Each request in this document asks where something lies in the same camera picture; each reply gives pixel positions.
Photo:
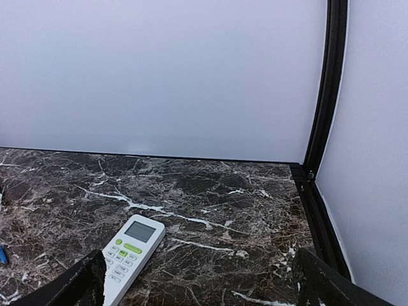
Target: white backdrop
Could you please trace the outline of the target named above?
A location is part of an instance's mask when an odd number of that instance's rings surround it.
[[[0,146],[301,162],[326,1],[1,1]]]
[[[336,117],[317,176],[354,281],[408,305],[408,2],[350,1]]]

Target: remote display screen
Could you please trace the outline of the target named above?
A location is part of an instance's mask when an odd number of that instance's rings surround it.
[[[155,228],[151,228],[150,226],[135,221],[125,231],[125,234],[142,242],[147,242],[155,230]]]

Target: white remote control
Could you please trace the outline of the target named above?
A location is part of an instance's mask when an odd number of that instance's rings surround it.
[[[163,239],[163,223],[132,215],[102,253],[106,260],[104,306],[116,306]]]

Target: blue object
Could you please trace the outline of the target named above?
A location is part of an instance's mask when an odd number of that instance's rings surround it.
[[[7,263],[6,253],[4,253],[2,247],[0,247],[0,263]]]

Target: marble countertop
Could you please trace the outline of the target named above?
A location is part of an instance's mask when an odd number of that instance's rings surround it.
[[[295,303],[311,247],[289,166],[0,149],[0,305],[102,249],[133,214],[166,236],[124,305]]]

